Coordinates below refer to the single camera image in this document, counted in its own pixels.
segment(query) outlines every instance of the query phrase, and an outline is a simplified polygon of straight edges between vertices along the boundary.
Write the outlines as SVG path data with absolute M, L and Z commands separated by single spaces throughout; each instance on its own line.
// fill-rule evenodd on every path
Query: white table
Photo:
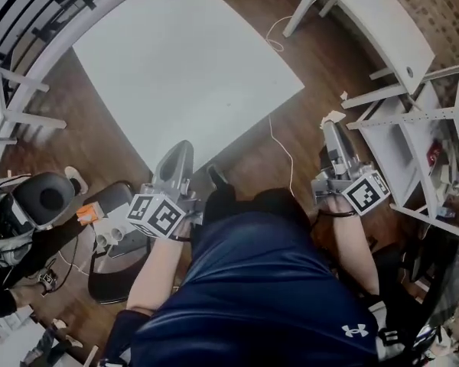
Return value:
M 222 0 L 126 0 L 73 49 L 153 171 L 184 139 L 197 170 L 304 87 Z
M 313 2 L 301 1 L 284 29 L 286 37 L 292 34 Z M 401 84 L 348 99 L 342 106 L 348 109 L 401 93 L 413 94 L 435 55 L 398 0 L 330 0 L 321 11 L 321 16 L 334 4 L 338 4 L 355 22 L 386 63 L 386 68 L 371 75 L 371 79 L 394 73 Z
M 62 120 L 50 119 L 48 117 L 42 117 L 39 115 L 31 115 L 23 112 L 8 110 L 5 104 L 2 79 L 11 80 L 16 83 L 21 83 L 28 86 L 29 88 L 38 89 L 43 92 L 47 92 L 49 90 L 49 86 L 43 83 L 39 83 L 36 80 L 32 80 L 22 75 L 18 75 L 16 73 L 0 68 L 0 129 L 4 121 L 36 126 L 46 126 L 48 128 L 59 129 L 63 129 L 67 126 L 66 122 Z M 13 145 L 16 143 L 17 139 L 15 138 L 0 138 L 0 145 Z

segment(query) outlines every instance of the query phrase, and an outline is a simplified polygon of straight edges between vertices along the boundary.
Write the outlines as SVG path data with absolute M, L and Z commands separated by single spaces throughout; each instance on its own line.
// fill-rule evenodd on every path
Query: sleeve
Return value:
M 99 365 L 127 365 L 129 361 L 123 360 L 121 355 L 131 346 L 132 337 L 138 329 L 149 320 L 149 316 L 138 311 L 123 310 L 119 312 L 107 339 L 106 348 Z

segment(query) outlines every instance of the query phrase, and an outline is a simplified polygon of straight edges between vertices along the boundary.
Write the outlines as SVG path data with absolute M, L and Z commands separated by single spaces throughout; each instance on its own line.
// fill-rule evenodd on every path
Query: forearm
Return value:
M 150 314 L 170 297 L 183 246 L 182 242 L 170 239 L 155 241 L 145 265 L 132 285 L 128 310 Z
M 334 218 L 335 239 L 342 268 L 365 291 L 379 295 L 379 277 L 360 217 Z

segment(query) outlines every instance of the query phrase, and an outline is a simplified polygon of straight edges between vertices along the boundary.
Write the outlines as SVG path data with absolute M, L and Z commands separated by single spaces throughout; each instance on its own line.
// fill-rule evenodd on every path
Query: person's right arm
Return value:
M 327 200 L 328 208 L 334 213 L 353 210 L 342 197 L 333 196 Z M 372 295 L 379 295 L 379 277 L 373 255 L 367 244 L 366 234 L 358 215 L 334 217 L 334 232 L 338 247 L 338 259 L 342 268 L 357 283 Z

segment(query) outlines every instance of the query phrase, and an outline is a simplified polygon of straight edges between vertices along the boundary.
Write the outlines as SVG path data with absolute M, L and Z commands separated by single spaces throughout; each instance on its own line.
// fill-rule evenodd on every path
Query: white cable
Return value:
M 68 265 L 71 265 L 71 263 L 68 262 L 68 261 L 63 257 L 63 255 L 61 254 L 61 250 L 58 252 L 58 254 L 60 255 L 61 259 L 62 259 L 63 261 L 65 261 L 65 263 L 67 263 Z M 89 275 L 88 273 L 82 271 L 78 265 L 73 264 L 73 267 L 74 267 L 76 270 L 78 270 L 79 273 L 84 274 L 84 275 L 86 275 L 86 276 Z
M 291 191 L 292 196 L 295 197 L 294 192 L 292 191 L 292 178 L 294 176 L 294 159 L 292 158 L 291 154 L 289 154 L 289 151 L 285 149 L 284 145 L 277 140 L 274 136 L 274 131 L 272 130 L 272 120 L 270 119 L 270 114 L 269 114 L 269 126 L 270 126 L 270 135 L 274 141 L 276 141 L 282 149 L 285 151 L 285 153 L 289 156 L 289 159 L 291 159 L 291 179 L 289 180 L 289 190 Z
M 310 5 L 313 5 L 315 2 L 317 2 L 318 0 L 313 0 L 313 2 L 310 4 Z M 285 19 L 290 19 L 292 18 L 292 16 L 286 16 L 284 18 L 281 18 L 279 19 L 278 21 L 276 21 L 271 27 L 270 27 L 270 30 L 267 31 L 267 35 L 265 36 L 265 40 L 267 41 L 267 44 L 269 44 L 271 46 L 271 48 L 273 50 L 275 50 L 277 53 L 281 53 L 284 51 L 284 47 L 282 46 L 282 44 L 280 44 L 279 42 L 277 41 L 274 41 L 274 40 L 271 40 L 269 38 L 270 36 L 270 33 L 272 33 L 272 30 L 274 30 L 274 27 L 277 25 L 277 23 L 280 23 L 281 21 L 284 21 Z

